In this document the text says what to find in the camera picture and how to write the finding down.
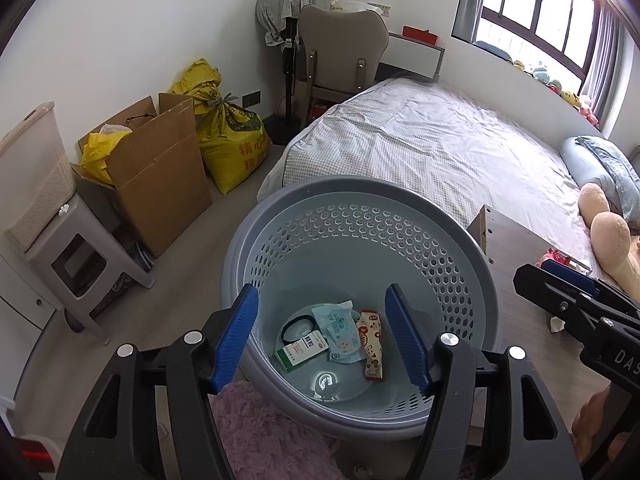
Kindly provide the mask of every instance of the pink rug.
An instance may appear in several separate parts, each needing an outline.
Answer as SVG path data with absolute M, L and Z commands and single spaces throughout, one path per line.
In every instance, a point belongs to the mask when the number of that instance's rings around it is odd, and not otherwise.
M 287 418 L 251 383 L 230 383 L 210 401 L 237 480 L 344 480 L 332 440 Z

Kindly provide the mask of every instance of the gray stool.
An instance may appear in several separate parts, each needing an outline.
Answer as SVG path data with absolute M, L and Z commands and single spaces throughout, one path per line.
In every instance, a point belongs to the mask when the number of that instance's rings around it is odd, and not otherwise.
M 76 235 L 84 238 L 106 263 L 89 290 L 79 297 L 68 288 L 53 267 Z M 61 210 L 60 215 L 55 216 L 43 229 L 25 257 L 65 308 L 105 344 L 110 338 L 89 313 L 111 290 L 120 274 L 126 272 L 146 288 L 151 288 L 155 282 L 100 224 L 77 193 L 69 200 L 66 212 Z

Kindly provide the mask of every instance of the gray curtain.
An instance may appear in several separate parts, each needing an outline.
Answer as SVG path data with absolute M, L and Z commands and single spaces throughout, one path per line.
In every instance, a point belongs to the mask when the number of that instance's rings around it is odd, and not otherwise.
M 617 13 L 609 5 L 602 4 L 596 47 L 582 87 L 582 93 L 593 100 L 591 109 L 600 122 L 610 109 L 617 84 L 620 64 L 616 66 L 616 60 L 622 60 L 624 30 Z
M 481 15 L 482 0 L 460 0 L 451 35 L 473 43 L 476 40 Z

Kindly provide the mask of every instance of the wall outlet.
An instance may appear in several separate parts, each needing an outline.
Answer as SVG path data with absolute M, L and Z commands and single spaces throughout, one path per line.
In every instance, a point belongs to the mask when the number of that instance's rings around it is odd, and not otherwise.
M 391 6 L 390 5 L 374 4 L 372 2 L 369 2 L 369 5 L 380 7 L 380 9 L 382 9 L 382 15 L 383 16 L 388 16 L 389 12 L 391 12 Z
M 255 106 L 260 102 L 260 91 L 253 92 L 251 94 L 242 96 L 242 108 L 248 108 L 249 106 Z

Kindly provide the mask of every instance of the window frame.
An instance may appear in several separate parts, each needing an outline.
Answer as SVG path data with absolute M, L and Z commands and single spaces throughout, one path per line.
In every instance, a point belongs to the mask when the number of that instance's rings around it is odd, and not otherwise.
M 587 47 L 587 54 L 584 58 L 584 65 L 580 67 L 573 59 L 564 54 L 566 44 L 569 39 L 569 30 L 571 28 L 571 18 L 574 13 L 574 0 L 571 0 L 571 7 L 569 10 L 569 20 L 566 26 L 566 32 L 564 34 L 564 43 L 562 50 L 558 50 L 556 47 L 547 43 L 545 40 L 536 35 L 536 29 L 538 28 L 538 21 L 540 19 L 540 9 L 542 7 L 542 0 L 536 0 L 533 17 L 531 19 L 531 26 L 529 28 L 524 27 L 518 22 L 514 22 L 512 19 L 507 18 L 502 14 L 504 11 L 504 2 L 500 3 L 500 12 L 495 12 L 484 5 L 482 6 L 481 16 L 485 20 L 491 23 L 495 23 L 499 27 L 505 28 L 509 32 L 521 37 L 523 40 L 528 41 L 534 46 L 538 47 L 542 52 L 548 54 L 558 63 L 570 70 L 576 77 L 580 78 L 580 91 L 584 86 L 584 81 L 587 78 L 591 61 L 593 60 L 593 53 L 596 47 L 596 39 L 598 37 L 598 23 L 600 22 L 600 0 L 593 0 L 593 23 L 591 25 L 591 37 Z

